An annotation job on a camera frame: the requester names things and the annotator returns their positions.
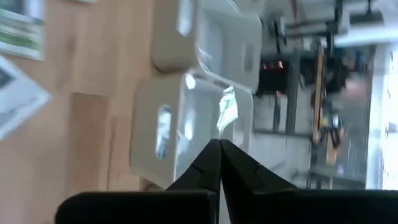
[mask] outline newspaper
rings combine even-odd
[[[0,51],[44,59],[44,0],[0,0]]]
[[[48,92],[0,55],[0,140],[49,99]]]

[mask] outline magazine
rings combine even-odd
[[[44,0],[0,0],[0,51],[44,59]]]
[[[0,56],[0,140],[32,116],[50,94]]]

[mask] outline wooden table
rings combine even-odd
[[[46,1],[43,62],[9,57],[53,98],[0,142],[0,223],[52,223],[65,197],[137,190],[129,143],[152,0]]]

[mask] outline paper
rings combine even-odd
[[[0,50],[44,59],[44,0],[0,0]]]
[[[0,56],[0,140],[50,99],[22,70]]]

